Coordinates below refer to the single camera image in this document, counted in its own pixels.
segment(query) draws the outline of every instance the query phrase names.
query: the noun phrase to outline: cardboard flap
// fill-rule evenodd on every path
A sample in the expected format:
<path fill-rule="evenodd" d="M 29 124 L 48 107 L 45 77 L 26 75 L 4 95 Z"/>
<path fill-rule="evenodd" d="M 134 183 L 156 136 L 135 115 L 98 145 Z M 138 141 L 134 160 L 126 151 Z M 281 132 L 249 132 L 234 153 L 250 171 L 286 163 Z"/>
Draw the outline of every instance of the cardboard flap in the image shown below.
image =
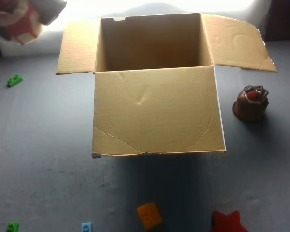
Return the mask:
<path fill-rule="evenodd" d="M 225 151 L 213 66 L 97 72 L 93 153 Z"/>
<path fill-rule="evenodd" d="M 95 71 L 100 20 L 70 23 L 63 34 L 56 75 Z"/>
<path fill-rule="evenodd" d="M 276 71 L 254 25 L 217 15 L 201 17 L 214 65 Z"/>

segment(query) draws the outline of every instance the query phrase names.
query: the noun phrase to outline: cardboard box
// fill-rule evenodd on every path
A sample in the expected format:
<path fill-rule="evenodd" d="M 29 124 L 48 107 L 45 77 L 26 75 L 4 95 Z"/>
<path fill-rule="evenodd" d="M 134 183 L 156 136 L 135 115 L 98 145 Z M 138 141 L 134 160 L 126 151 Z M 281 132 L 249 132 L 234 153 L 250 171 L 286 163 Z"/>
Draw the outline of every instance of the cardboard box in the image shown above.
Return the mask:
<path fill-rule="evenodd" d="M 193 13 L 72 23 L 57 74 L 95 73 L 95 154 L 224 152 L 214 65 L 276 71 L 255 26 Z"/>

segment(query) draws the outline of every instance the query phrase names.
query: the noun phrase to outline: table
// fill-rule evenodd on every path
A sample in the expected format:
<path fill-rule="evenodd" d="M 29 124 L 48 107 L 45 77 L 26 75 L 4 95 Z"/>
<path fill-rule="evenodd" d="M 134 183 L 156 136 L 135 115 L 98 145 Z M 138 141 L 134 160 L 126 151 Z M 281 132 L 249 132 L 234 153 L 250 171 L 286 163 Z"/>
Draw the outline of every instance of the table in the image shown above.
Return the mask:
<path fill-rule="evenodd" d="M 140 232 L 136 209 L 155 202 L 170 232 L 236 209 L 249 231 L 290 232 L 290 41 L 267 47 L 278 73 L 215 67 L 225 154 L 92 159 L 94 76 L 55 76 L 58 55 L 0 58 L 0 231 Z M 270 92 L 260 124 L 232 113 L 248 84 Z"/>

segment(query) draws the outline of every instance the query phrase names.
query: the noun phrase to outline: red star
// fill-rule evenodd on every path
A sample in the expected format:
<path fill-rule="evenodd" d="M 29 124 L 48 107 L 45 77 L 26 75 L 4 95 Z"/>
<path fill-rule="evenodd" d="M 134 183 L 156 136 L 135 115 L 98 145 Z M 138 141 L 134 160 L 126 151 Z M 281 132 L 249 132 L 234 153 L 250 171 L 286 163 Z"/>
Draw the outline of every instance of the red star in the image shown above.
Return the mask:
<path fill-rule="evenodd" d="M 237 210 L 229 215 L 214 211 L 212 220 L 213 227 L 211 232 L 249 232 L 241 225 L 240 212 Z"/>

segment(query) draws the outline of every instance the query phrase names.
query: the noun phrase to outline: white curtain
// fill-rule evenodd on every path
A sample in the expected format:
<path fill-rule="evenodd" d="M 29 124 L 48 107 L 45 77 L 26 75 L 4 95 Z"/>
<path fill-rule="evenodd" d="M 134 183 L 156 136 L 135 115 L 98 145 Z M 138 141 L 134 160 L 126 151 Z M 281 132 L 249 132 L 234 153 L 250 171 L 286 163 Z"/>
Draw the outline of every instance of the white curtain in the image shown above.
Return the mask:
<path fill-rule="evenodd" d="M 32 44 L 0 43 L 4 56 L 59 53 L 67 23 L 97 17 L 203 12 L 243 20 L 263 34 L 271 0 L 68 0 L 66 9 Z"/>

